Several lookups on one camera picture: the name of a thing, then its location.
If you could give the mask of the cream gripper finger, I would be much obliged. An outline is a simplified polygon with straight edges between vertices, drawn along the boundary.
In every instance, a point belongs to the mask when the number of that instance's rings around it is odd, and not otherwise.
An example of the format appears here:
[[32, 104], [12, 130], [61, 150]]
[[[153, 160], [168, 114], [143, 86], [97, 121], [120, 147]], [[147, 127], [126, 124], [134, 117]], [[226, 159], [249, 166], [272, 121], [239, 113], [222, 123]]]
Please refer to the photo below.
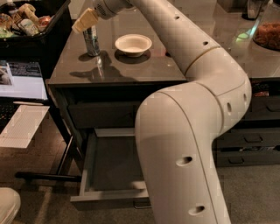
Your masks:
[[87, 8], [74, 22], [72, 29], [75, 33], [82, 33], [86, 29], [96, 25], [98, 22], [98, 15], [94, 9]]

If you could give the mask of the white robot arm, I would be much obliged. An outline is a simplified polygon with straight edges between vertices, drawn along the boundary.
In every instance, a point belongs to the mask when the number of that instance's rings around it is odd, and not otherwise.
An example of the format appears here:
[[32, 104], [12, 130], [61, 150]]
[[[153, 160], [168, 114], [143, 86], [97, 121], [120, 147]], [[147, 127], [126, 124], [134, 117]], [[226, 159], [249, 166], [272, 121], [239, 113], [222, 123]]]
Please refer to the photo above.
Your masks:
[[136, 113], [136, 148], [157, 224], [231, 224], [212, 143], [251, 101], [249, 77], [216, 41], [168, 0], [93, 0], [74, 24], [137, 7], [164, 44], [184, 84], [148, 96]]

